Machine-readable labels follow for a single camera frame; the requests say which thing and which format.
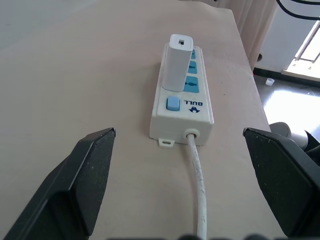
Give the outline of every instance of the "white cable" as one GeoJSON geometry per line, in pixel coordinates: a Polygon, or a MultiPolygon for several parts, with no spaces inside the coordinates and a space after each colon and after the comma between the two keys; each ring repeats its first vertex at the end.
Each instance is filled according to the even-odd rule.
{"type": "Polygon", "coordinates": [[[200,159],[195,143],[195,135],[188,134],[186,136],[189,146],[189,151],[192,157],[192,165],[196,179],[196,193],[197,193],[197,235],[202,240],[207,240],[207,196],[205,189],[204,176],[201,169],[200,159]]]}

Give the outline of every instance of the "blue switch button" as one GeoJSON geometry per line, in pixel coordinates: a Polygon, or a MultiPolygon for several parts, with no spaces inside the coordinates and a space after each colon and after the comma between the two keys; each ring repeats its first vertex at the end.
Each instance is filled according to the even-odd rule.
{"type": "Polygon", "coordinates": [[[170,111],[179,111],[180,110],[180,100],[176,96],[169,96],[166,99],[166,109],[170,111]]]}

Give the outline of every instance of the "electrical socket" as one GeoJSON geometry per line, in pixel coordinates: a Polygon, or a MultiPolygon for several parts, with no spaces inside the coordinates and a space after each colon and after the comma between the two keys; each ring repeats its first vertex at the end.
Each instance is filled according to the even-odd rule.
{"type": "Polygon", "coordinates": [[[197,146],[204,145],[213,128],[214,117],[202,50],[193,47],[184,90],[171,91],[162,87],[168,45],[165,45],[162,55],[149,135],[163,148],[172,148],[175,143],[188,144],[188,134],[195,135],[197,146]],[[168,109],[168,98],[170,102],[176,101],[173,101],[176,105],[172,110],[168,109]]]}

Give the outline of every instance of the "curtain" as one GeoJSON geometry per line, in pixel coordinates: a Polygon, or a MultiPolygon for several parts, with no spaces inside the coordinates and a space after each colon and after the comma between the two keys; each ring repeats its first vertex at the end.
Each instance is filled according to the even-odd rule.
{"type": "Polygon", "coordinates": [[[246,56],[253,70],[276,13],[278,6],[276,0],[200,0],[200,2],[232,10],[246,56]]]}

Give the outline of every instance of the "table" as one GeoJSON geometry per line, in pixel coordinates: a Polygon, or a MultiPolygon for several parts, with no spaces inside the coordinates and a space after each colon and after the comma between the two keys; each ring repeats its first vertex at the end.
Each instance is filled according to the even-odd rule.
{"type": "Polygon", "coordinates": [[[85,135],[116,128],[91,240],[177,239],[193,231],[187,146],[158,147],[149,126],[173,33],[203,50],[215,125],[199,147],[208,237],[283,236],[242,132],[269,130],[233,14],[201,2],[98,1],[0,52],[0,237],[85,135]]]}

